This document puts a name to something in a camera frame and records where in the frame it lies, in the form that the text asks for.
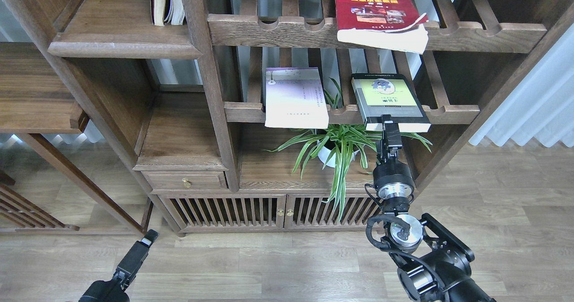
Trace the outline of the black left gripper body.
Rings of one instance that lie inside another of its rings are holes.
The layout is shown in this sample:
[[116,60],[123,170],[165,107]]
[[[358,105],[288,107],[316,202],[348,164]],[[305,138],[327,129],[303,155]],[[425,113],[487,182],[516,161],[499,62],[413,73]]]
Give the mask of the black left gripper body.
[[95,281],[84,292],[79,302],[129,302],[121,280]]

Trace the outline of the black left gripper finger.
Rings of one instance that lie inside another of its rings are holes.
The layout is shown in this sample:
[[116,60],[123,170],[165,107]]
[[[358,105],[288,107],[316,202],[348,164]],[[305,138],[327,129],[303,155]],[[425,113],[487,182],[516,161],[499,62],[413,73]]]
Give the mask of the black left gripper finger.
[[148,256],[149,249],[159,237],[155,230],[149,230],[143,239],[136,241],[128,253],[117,265],[114,273],[114,279],[119,280],[121,289],[127,289],[135,279],[137,272],[142,267],[143,262]]

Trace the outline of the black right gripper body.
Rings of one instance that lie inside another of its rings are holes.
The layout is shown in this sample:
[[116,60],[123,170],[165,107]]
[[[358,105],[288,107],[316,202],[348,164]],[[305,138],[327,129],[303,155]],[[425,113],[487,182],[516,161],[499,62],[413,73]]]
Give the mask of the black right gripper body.
[[399,151],[386,152],[386,162],[377,165],[373,171],[374,186],[382,190],[389,184],[404,184],[409,190],[414,190],[414,181],[408,165],[399,161]]

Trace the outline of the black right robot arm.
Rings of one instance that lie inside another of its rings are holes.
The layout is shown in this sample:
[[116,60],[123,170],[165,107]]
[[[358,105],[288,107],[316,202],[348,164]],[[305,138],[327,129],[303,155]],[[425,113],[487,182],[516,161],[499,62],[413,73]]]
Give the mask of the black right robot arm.
[[414,302],[492,302],[471,278],[475,255],[467,245],[430,214],[409,214],[414,181],[408,165],[399,161],[402,148],[399,126],[382,115],[382,139],[372,199],[381,213],[367,220],[365,234],[375,248],[388,253],[397,267],[400,283]]

